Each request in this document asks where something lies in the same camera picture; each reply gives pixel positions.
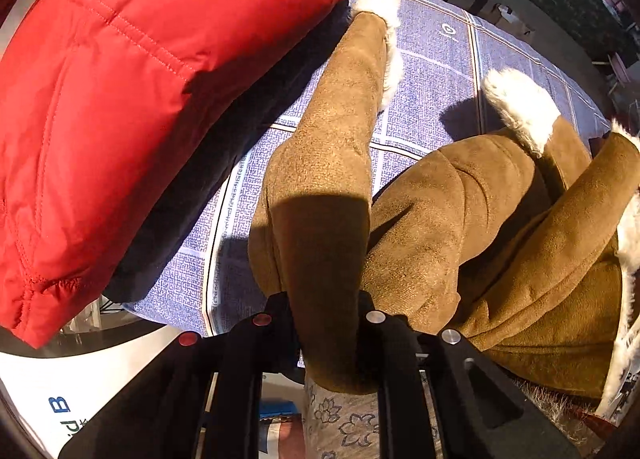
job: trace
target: floor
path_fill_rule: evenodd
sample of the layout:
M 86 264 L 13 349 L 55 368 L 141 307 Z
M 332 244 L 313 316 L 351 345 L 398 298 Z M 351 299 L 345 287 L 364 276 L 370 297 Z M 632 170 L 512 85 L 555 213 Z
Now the floor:
M 468 9 L 473 1 L 449 0 L 451 4 L 464 9 Z M 483 11 L 490 11 L 497 2 L 511 7 L 524 23 L 535 30 L 532 48 L 572 78 L 605 116 L 610 117 L 614 113 L 612 102 L 607 96 L 607 81 L 571 36 L 529 0 L 489 0 Z

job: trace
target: fur cuff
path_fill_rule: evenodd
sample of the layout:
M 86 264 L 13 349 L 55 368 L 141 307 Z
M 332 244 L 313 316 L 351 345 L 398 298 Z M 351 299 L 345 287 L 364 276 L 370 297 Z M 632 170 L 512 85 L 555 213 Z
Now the fur cuff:
M 621 136 L 625 136 L 631 143 L 636 146 L 638 152 L 640 152 L 640 140 L 638 140 L 637 136 L 632 136 L 628 132 L 625 131 L 625 128 L 618 123 L 617 120 L 613 120 L 611 122 L 611 132 L 615 132 L 616 134 L 620 134 Z
M 482 81 L 482 90 L 520 143 L 540 158 L 560 115 L 549 93 L 512 68 L 489 71 Z
M 404 72 L 396 37 L 396 29 L 400 27 L 399 9 L 400 0 L 356 0 L 351 7 L 352 19 L 361 12 L 369 12 L 379 16 L 386 23 L 386 68 L 381 110 L 386 109 L 395 96 Z
M 611 131 L 625 136 L 640 151 L 640 140 L 626 132 L 615 120 L 612 122 Z M 620 321 L 616 340 L 613 342 L 609 374 L 605 381 L 602 399 L 596 410 L 596 415 L 606 419 L 612 418 L 618 406 L 618 398 L 629 372 L 629 366 L 640 351 L 640 317 L 633 320 L 635 274 L 640 268 L 640 195 L 638 192 L 626 205 L 625 212 L 618 223 L 617 234 L 616 255 L 622 275 Z

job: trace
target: blue patterned cloth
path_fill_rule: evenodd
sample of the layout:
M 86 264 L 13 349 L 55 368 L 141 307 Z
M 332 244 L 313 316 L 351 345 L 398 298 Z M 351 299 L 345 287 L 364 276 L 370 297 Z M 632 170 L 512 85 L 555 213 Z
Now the blue patterned cloth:
M 431 150 L 500 128 L 479 95 L 491 68 L 513 67 L 549 91 L 562 115 L 588 139 L 607 120 L 577 84 L 530 46 L 441 0 L 402 0 L 398 45 L 405 75 L 370 144 L 373 194 Z M 148 295 L 129 303 L 137 315 L 212 335 L 260 311 L 266 299 L 246 245 L 262 177 L 274 149 L 298 124 L 324 67 L 300 98 L 230 169 L 193 231 Z

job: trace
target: silver screw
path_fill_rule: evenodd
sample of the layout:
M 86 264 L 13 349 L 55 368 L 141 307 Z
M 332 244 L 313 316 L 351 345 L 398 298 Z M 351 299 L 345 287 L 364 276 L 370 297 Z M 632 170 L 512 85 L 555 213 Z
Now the silver screw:
M 460 333 L 455 329 L 445 329 L 442 332 L 442 339 L 450 345 L 455 345 L 460 342 L 462 337 L 460 336 Z
M 386 316 L 382 311 L 369 311 L 367 313 L 367 320 L 372 324 L 382 324 L 386 320 Z

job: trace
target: gray floral cloth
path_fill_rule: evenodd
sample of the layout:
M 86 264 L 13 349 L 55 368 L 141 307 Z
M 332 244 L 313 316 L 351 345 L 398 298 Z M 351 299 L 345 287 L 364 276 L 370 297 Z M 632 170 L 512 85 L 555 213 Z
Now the gray floral cloth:
M 435 422 L 431 393 L 422 377 L 431 419 L 436 457 L 442 449 Z M 306 404 L 302 415 L 306 459 L 378 459 L 380 422 L 378 396 L 337 394 L 323 389 L 312 379 L 305 384 Z

